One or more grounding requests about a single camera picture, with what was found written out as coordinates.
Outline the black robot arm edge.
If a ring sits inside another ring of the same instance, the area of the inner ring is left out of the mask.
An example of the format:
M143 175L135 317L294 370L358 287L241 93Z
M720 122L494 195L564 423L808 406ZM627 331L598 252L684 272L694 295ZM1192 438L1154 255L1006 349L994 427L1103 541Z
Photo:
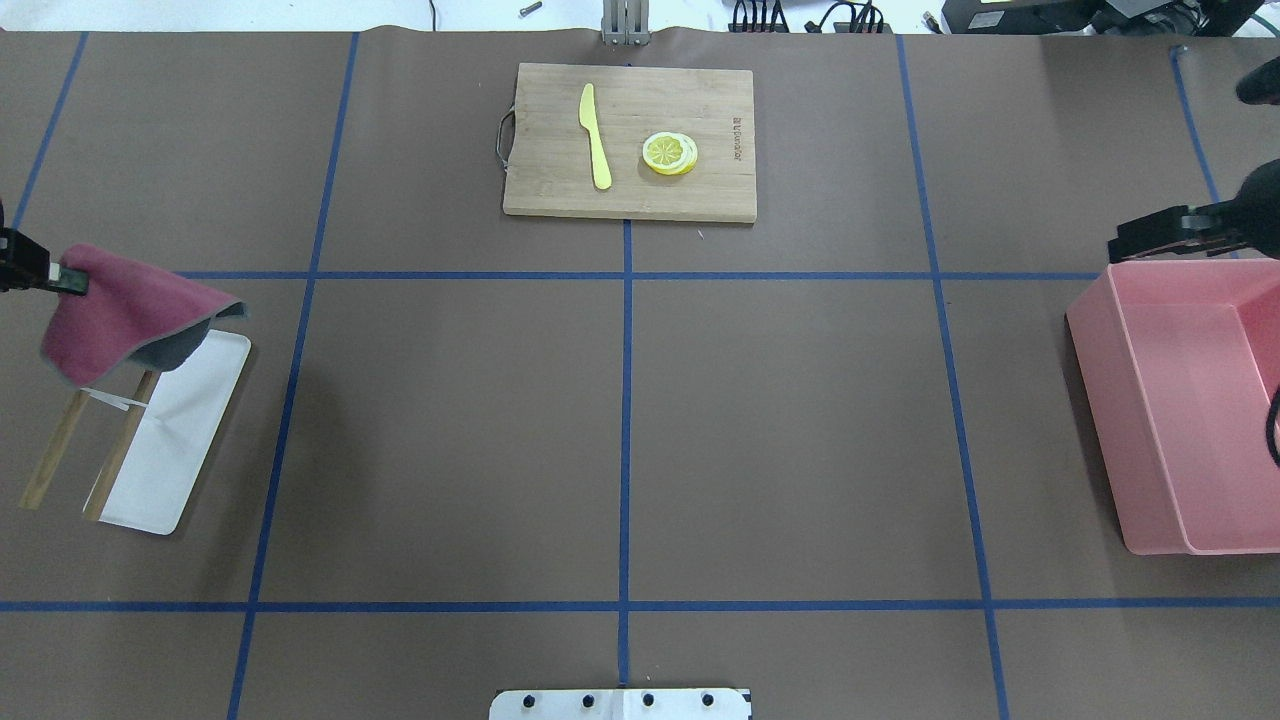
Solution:
M1247 249L1277 259L1277 160L1253 169L1234 197L1221 199L1181 70L1181 56L1188 51L1187 45L1176 45L1170 49L1169 60L1183 120L1211 202L1175 205L1120 224L1106 245L1111 264L1166 254L1217 258Z

